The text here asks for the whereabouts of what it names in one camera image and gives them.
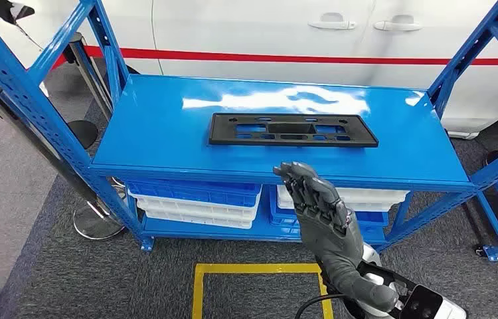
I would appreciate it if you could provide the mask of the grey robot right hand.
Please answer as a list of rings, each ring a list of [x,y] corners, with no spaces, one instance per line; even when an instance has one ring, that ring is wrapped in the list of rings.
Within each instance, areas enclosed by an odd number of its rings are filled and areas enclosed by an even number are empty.
[[[342,295],[389,312],[398,294],[360,275],[364,243],[356,214],[347,208],[335,186],[299,162],[273,168],[290,194],[302,243],[317,257],[331,286]]]

